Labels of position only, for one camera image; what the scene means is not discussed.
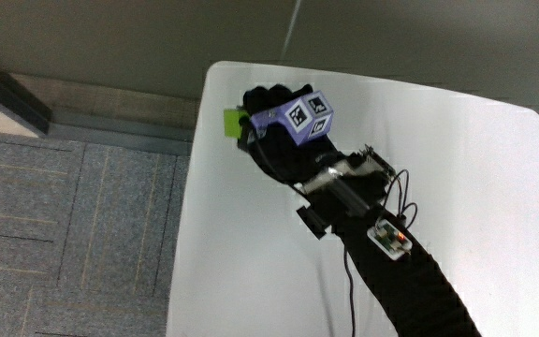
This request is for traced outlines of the person's right hand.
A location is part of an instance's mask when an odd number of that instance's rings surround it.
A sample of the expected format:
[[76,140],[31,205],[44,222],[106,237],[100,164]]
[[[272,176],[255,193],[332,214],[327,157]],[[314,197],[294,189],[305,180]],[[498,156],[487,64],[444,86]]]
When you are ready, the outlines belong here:
[[[297,91],[282,84],[270,88],[256,86],[245,92],[242,107],[250,116],[254,116],[312,91],[309,83]],[[265,132],[255,132],[249,122],[241,122],[240,125],[242,134],[237,140],[238,148],[249,154],[264,173],[279,183],[305,183],[325,165],[344,158],[328,136],[297,145],[283,125],[270,125]]]

